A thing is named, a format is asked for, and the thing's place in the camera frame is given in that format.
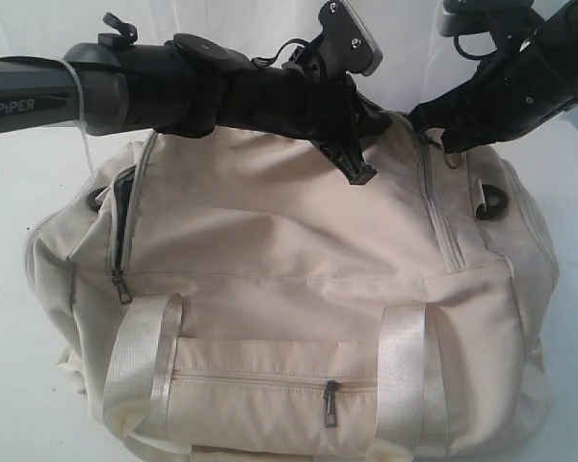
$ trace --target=cream duffel bag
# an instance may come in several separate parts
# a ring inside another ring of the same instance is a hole
[[[365,187],[307,141],[152,135],[33,232],[60,367],[142,459],[408,461],[539,426],[538,207],[491,148],[446,158],[392,117]]]

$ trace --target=bag handle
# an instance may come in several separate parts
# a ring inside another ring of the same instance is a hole
[[[188,462],[169,443],[171,372],[183,313],[181,295],[137,296],[118,330],[103,393],[103,421],[143,460]]]
[[[447,451],[440,347],[427,304],[386,308],[379,342],[377,435],[368,460],[410,462]]]

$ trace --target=white backdrop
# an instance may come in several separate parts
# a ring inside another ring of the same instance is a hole
[[[549,16],[564,0],[537,0]],[[436,0],[353,0],[385,55],[379,71],[358,84],[388,109],[408,111],[468,78],[434,22]],[[141,43],[175,32],[202,35],[248,56],[271,56],[287,39],[319,32],[323,0],[0,0],[0,56],[60,57],[73,44],[107,30],[106,11],[135,23]],[[487,38],[467,48],[487,51]],[[92,140],[97,162],[129,138]],[[27,228],[65,204],[87,172],[74,129],[0,135],[0,460],[126,462],[134,460],[99,425],[52,369],[64,341],[30,295],[21,265]],[[578,460],[578,133],[553,121],[501,146],[536,196],[553,230],[562,281],[545,327],[557,405],[531,445],[487,462]],[[541,164],[537,172],[535,165]]]

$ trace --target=zipper pull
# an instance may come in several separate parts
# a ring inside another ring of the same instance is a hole
[[[133,301],[133,296],[128,290],[128,286],[126,285],[124,277],[120,272],[114,272],[112,274],[112,283],[118,292],[119,301],[122,305],[128,305],[131,301]]]
[[[324,423],[326,428],[336,428],[338,426],[338,416],[336,415],[336,392],[340,384],[331,380],[326,384],[324,391]]]

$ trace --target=white string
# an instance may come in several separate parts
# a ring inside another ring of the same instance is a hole
[[[88,170],[90,171],[90,175],[94,173],[94,164],[92,163],[92,154],[90,152],[90,144],[88,143],[88,133],[86,133],[86,111],[84,108],[84,87],[81,85],[81,79],[79,75],[77,75],[77,71],[75,68],[70,65],[68,61],[59,59],[55,60],[66,68],[66,70],[70,73],[70,76],[73,78],[75,82],[75,86],[77,87],[77,93],[79,96],[79,120],[77,120],[76,125],[81,132],[81,137],[84,140],[84,149],[86,152],[86,163],[88,164]]]

